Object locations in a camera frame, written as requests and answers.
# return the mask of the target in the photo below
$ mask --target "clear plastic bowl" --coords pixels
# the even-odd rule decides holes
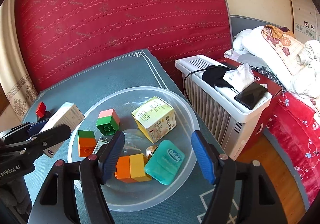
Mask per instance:
[[[91,107],[85,114],[85,119],[73,131],[68,148],[68,162],[82,160],[78,155],[78,130],[93,130],[96,140],[102,136],[97,129],[96,121],[100,111],[114,108],[120,118],[120,130],[125,134],[125,147],[122,155],[145,153],[152,143],[138,130],[131,112],[144,104],[150,98],[157,96],[173,106],[177,125],[156,144],[163,140],[173,142],[184,154],[185,159],[170,185],[163,185],[155,179],[146,182],[124,183],[114,176],[102,186],[102,191],[110,210],[132,212],[153,207],[174,194],[189,177],[196,156],[191,146],[191,134],[199,130],[198,120],[187,102],[177,94],[157,87],[127,88],[103,98]],[[81,190],[79,181],[76,187]]]

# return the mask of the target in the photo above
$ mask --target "curtain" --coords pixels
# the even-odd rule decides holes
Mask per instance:
[[[14,21],[14,0],[0,7],[0,83],[20,120],[38,93],[24,64]]]

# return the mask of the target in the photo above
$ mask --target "teal tablecloth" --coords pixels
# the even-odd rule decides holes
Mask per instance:
[[[136,86],[161,87],[183,97],[183,94],[163,70],[157,59],[147,49],[143,49],[91,67],[41,92],[26,114],[24,122],[36,121],[35,110],[41,101],[46,104],[51,112],[55,112],[66,101],[72,102],[84,114],[102,98],[116,91]],[[200,117],[198,117],[198,121],[200,130],[206,140],[222,151]],[[33,202],[53,163],[58,159],[67,161],[68,144],[69,140],[62,145],[53,159],[43,155],[36,160],[36,170],[25,176]],[[240,185],[240,182],[236,185],[228,223],[236,223]],[[199,223],[205,214],[207,205],[209,205],[213,189],[214,186],[209,185],[203,179],[199,165],[196,163],[184,185],[164,202],[143,211],[111,213],[117,224],[129,222],[132,224]],[[82,195],[76,188],[75,190],[81,223],[90,223],[85,212]]]

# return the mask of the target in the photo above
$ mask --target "pink block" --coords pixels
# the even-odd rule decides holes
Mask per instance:
[[[112,109],[108,109],[108,110],[104,110],[104,111],[101,111],[99,113],[99,116],[98,118],[101,118],[101,117],[107,117],[107,116],[112,116],[113,119],[116,121],[116,123],[119,125],[120,124],[120,118],[118,117],[116,111],[112,108]]]

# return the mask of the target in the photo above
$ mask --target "orange and green block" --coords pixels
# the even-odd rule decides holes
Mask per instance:
[[[78,130],[79,157],[87,157],[93,153],[96,147],[96,138],[93,131]]]
[[[116,114],[116,111],[114,109],[109,109],[100,112],[96,127],[104,136],[106,136],[114,134],[116,131],[118,131],[119,124],[120,119]]]
[[[144,171],[147,162],[143,153],[119,157],[115,177],[126,183],[150,181],[152,177]]]

